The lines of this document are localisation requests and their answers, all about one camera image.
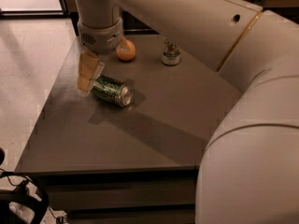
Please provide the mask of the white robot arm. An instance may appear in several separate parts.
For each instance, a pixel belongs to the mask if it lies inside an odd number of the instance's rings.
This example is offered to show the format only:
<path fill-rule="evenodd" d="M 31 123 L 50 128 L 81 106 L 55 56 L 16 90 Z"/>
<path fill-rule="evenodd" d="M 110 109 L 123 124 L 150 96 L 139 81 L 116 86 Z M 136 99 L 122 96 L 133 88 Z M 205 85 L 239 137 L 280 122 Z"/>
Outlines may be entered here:
<path fill-rule="evenodd" d="M 196 224 L 299 224 L 298 27 L 244 0 L 75 0 L 88 51 L 78 88 L 121 42 L 127 11 L 177 43 L 240 96 L 209 139 Z"/>

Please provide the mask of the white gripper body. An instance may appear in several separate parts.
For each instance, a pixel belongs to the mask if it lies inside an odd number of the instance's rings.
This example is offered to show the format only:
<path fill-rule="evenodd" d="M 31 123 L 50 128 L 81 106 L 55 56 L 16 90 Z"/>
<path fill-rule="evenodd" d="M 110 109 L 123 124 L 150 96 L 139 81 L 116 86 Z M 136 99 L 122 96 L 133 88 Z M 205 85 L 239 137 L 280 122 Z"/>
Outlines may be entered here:
<path fill-rule="evenodd" d="M 91 28 L 79 21 L 78 34 L 83 47 L 100 55 L 108 55 L 122 40 L 122 18 L 107 28 Z"/>

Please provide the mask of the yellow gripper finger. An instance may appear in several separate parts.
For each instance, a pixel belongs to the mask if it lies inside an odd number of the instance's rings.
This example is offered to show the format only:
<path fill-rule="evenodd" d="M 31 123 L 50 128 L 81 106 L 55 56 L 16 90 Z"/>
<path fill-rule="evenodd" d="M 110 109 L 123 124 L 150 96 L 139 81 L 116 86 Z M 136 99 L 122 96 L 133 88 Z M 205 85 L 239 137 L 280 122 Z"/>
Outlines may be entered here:
<path fill-rule="evenodd" d="M 131 42 L 126 39 L 125 37 L 123 37 L 121 39 L 120 44 L 117 47 L 117 51 L 119 52 L 130 52 L 132 50 L 132 44 Z"/>
<path fill-rule="evenodd" d="M 100 56 L 85 49 L 80 53 L 78 60 L 78 92 L 88 96 L 95 80 L 101 75 L 105 65 L 100 61 Z"/>

